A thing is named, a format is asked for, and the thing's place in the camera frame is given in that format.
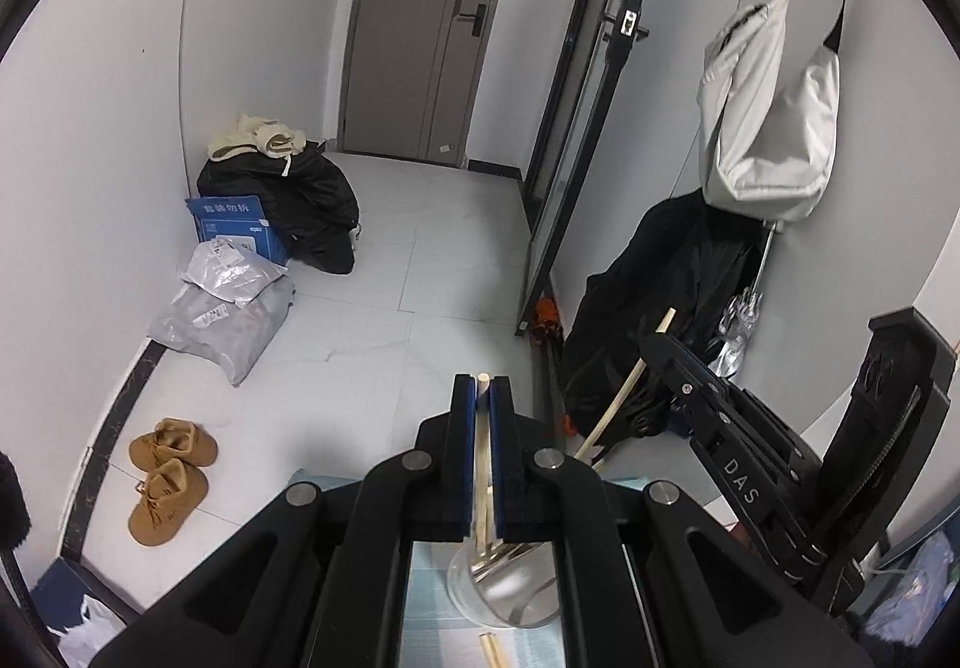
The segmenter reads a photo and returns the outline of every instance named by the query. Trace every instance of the brown shoe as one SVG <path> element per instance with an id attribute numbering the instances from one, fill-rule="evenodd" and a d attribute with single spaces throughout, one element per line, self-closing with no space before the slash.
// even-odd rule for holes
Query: brown shoe
<path id="1" fill-rule="evenodd" d="M 136 504 L 127 527 L 137 543 L 160 546 L 181 529 L 186 517 L 206 497 L 206 476 L 193 465 L 170 460 L 136 486 Z"/>
<path id="2" fill-rule="evenodd" d="M 168 460 L 205 467 L 216 459 L 217 441 L 185 419 L 160 419 L 152 433 L 135 438 L 130 444 L 131 462 L 148 473 Z"/>

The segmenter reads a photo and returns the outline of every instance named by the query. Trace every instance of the black bag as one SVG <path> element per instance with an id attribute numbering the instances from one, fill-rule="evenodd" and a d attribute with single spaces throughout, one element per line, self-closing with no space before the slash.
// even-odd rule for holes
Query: black bag
<path id="1" fill-rule="evenodd" d="M 285 159 L 259 152 L 208 161 L 197 190 L 204 197 L 257 195 L 291 256 L 325 272 L 350 272 L 349 232 L 360 221 L 360 208 L 347 176 L 310 140 L 283 176 L 286 166 Z"/>
<path id="2" fill-rule="evenodd" d="M 762 222 L 711 208 L 700 190 L 655 205 L 613 265 L 587 279 L 563 344 L 566 412 L 587 436 L 640 358 L 637 341 L 675 308 L 669 333 L 704 358 L 724 309 L 757 276 Z M 666 427 L 672 395 L 647 371 L 600 436 L 603 446 Z"/>

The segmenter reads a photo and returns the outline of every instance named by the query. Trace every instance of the floor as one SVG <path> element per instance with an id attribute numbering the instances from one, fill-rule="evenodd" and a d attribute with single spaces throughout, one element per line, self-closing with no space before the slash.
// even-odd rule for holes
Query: floor
<path id="1" fill-rule="evenodd" d="M 167 352 L 110 460 L 85 562 L 149 607 L 277 495 L 299 468 L 361 478 L 410 448 L 419 422 L 448 409 L 458 372 L 507 375 L 530 414 L 528 342 L 514 336 L 529 231 L 508 178 L 332 154 L 360 200 L 351 275 L 293 262 L 296 298 L 246 381 Z M 198 422 L 219 443 L 210 491 L 169 543 L 127 532 L 141 477 L 127 445 L 162 417 Z"/>

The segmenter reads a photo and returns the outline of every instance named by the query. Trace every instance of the black door handle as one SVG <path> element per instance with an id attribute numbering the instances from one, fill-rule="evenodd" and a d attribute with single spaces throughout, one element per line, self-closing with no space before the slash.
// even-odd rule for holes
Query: black door handle
<path id="1" fill-rule="evenodd" d="M 477 5 L 476 13 L 458 13 L 457 18 L 472 18 L 473 29 L 470 31 L 474 37 L 480 37 L 483 34 L 483 21 L 487 17 L 487 6 L 483 3 Z"/>

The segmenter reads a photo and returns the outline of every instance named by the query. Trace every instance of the metal bolt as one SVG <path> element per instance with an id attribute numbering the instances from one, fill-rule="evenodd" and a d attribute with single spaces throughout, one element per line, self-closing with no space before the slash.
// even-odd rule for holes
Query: metal bolt
<path id="1" fill-rule="evenodd" d="M 553 449 L 544 446 L 542 449 L 536 449 L 534 452 L 534 462 L 537 467 L 545 467 L 546 470 L 556 470 L 563 465 L 563 452 L 560 449 Z"/>
<path id="2" fill-rule="evenodd" d="M 300 507 L 301 505 L 310 505 L 317 499 L 317 488 L 312 484 L 301 481 L 299 484 L 287 488 L 287 503 Z"/>
<path id="3" fill-rule="evenodd" d="M 647 491 L 650 499 L 661 505 L 673 505 L 680 500 L 680 488 L 672 481 L 654 481 Z"/>
<path id="4" fill-rule="evenodd" d="M 414 449 L 403 455 L 402 462 L 406 470 L 427 470 L 433 458 L 421 449 Z"/>

